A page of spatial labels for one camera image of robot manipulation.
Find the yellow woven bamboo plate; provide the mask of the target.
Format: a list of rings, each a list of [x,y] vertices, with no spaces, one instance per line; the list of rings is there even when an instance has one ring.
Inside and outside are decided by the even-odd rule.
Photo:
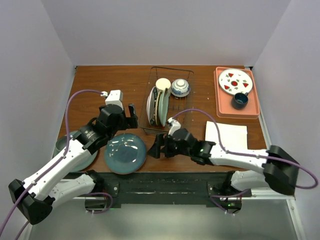
[[[155,125],[158,126],[159,125],[159,102],[160,102],[160,98],[161,98],[161,95],[162,95],[163,91],[162,90],[159,90],[158,91],[158,95],[157,95],[157,98],[156,98],[156,101],[155,101],[155,108],[154,108],[154,122],[155,122]]]

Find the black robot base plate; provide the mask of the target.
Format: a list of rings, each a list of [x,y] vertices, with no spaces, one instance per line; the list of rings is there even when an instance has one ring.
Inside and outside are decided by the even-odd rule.
[[[227,181],[229,172],[135,172],[128,175],[101,173],[104,191],[111,197],[87,196],[84,206],[88,211],[105,207],[121,208],[125,204],[144,205],[205,205],[216,203],[238,212],[242,199],[252,196],[250,190],[235,196]]]

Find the blue floral white bowl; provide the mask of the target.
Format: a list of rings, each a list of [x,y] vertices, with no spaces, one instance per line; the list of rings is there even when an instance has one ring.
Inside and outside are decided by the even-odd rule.
[[[171,84],[171,93],[178,98],[186,97],[190,93],[190,85],[187,80],[178,78]]]

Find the green plate with flower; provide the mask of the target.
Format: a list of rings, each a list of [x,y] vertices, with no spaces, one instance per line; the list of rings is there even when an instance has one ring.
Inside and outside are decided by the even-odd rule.
[[[164,113],[165,113],[165,107],[167,106],[167,96],[168,96],[169,90],[168,88],[165,88],[165,90],[162,92],[160,99],[159,99],[159,105],[158,105],[158,119],[160,122],[160,125],[162,127],[165,126],[165,120],[164,120]]]

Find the dark plate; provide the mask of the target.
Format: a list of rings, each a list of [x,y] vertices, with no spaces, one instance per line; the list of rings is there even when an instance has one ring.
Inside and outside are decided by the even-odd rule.
[[[123,133],[110,140],[104,151],[104,161],[109,170],[127,175],[139,170],[147,158],[144,141],[132,133]]]

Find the cream ceramic mug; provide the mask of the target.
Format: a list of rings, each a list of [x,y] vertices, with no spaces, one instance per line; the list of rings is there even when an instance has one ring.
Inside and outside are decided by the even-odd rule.
[[[155,87],[158,92],[163,92],[167,89],[167,91],[171,93],[171,85],[172,83],[170,82],[170,80],[164,77],[157,79],[155,82]]]

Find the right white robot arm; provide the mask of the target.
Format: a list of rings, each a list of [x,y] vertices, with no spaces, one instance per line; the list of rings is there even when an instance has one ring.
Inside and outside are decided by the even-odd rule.
[[[230,197],[252,188],[270,188],[279,194],[292,196],[299,173],[298,162],[279,146],[240,153],[224,151],[215,142],[196,139],[185,128],[172,134],[157,134],[147,154],[155,159],[161,154],[166,158],[183,155],[202,166],[241,168],[241,172],[234,171],[218,189]]]

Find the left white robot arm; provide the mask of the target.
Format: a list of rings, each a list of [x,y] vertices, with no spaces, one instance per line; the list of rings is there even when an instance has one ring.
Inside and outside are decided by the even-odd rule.
[[[12,201],[31,225],[42,222],[63,202],[81,195],[103,193],[105,181],[94,170],[61,186],[57,184],[78,164],[106,146],[117,131],[138,127],[134,104],[129,104],[128,109],[130,115],[126,116],[123,108],[116,104],[100,106],[99,116],[82,126],[62,152],[29,178],[15,179],[9,184]]]

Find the white plate teal lettered rim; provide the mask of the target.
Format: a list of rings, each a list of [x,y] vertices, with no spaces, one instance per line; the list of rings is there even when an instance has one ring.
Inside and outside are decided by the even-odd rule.
[[[155,125],[154,111],[155,111],[155,104],[158,97],[158,89],[154,86],[147,98],[146,101],[146,113],[147,113],[147,120],[151,126]]]

